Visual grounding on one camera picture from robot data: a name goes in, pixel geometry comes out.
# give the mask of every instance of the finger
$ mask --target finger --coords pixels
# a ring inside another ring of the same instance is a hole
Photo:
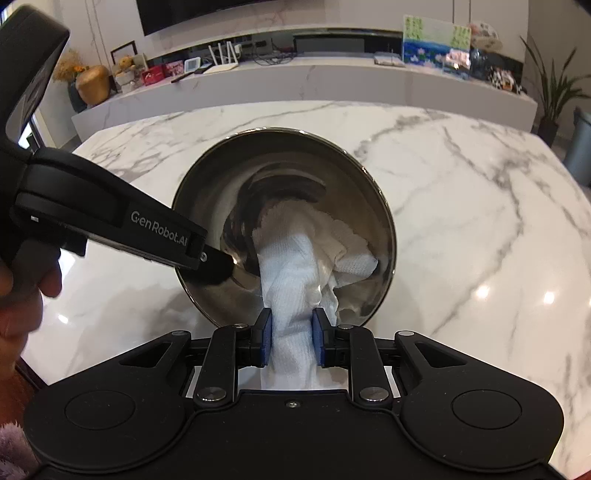
[[[42,314],[43,300],[36,288],[26,299],[0,309],[0,336],[10,339],[37,330]]]
[[[0,260],[0,297],[8,295],[12,291],[12,272]]]
[[[61,270],[59,264],[52,268],[39,282],[39,289],[47,297],[57,297],[61,292]]]
[[[26,344],[27,335],[0,337],[0,380],[7,380],[13,375],[15,363]]]

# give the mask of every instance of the fluffy fabric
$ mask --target fluffy fabric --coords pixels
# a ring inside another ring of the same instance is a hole
[[[271,360],[261,372],[267,390],[343,388],[316,366],[312,309],[324,308],[333,325],[334,289],[368,278],[378,261],[351,228],[303,200],[286,200],[262,217],[252,239],[261,269],[262,297],[273,311]]]
[[[19,425],[0,427],[0,480],[21,480],[38,466]]]

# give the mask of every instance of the gold vase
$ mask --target gold vase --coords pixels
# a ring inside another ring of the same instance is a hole
[[[109,98],[109,69],[104,65],[90,67],[78,75],[76,89],[88,106],[95,106]]]

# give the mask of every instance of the screw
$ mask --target screw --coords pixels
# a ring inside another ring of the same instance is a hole
[[[206,402],[217,402],[226,398],[226,391],[220,387],[205,387],[197,392],[197,398]]]
[[[382,387],[365,387],[359,392],[359,396],[365,401],[379,402],[386,400],[390,394],[388,390]]]

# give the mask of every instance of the red box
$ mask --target red box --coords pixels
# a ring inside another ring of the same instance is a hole
[[[156,65],[142,72],[142,80],[144,81],[144,85],[153,85],[160,80],[164,80],[164,69],[162,65]]]

